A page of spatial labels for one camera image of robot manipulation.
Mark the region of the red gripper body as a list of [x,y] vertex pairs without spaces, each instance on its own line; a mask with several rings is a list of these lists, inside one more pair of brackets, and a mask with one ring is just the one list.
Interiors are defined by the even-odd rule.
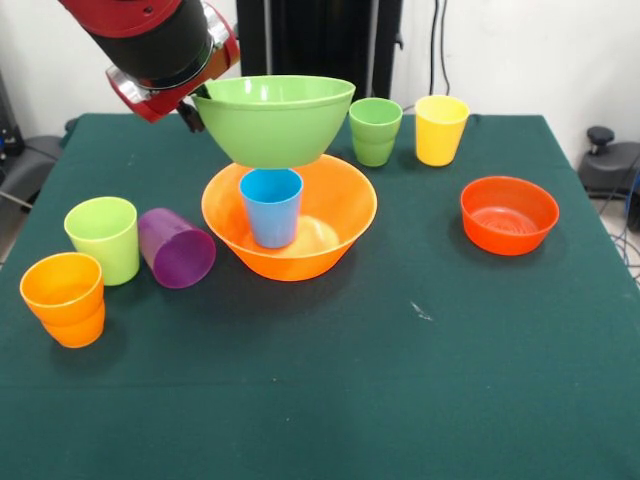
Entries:
[[200,85],[220,77],[239,59],[239,49],[224,22],[209,22],[203,49],[181,72],[167,79],[134,80],[115,65],[106,76],[118,97],[150,123],[165,117]]

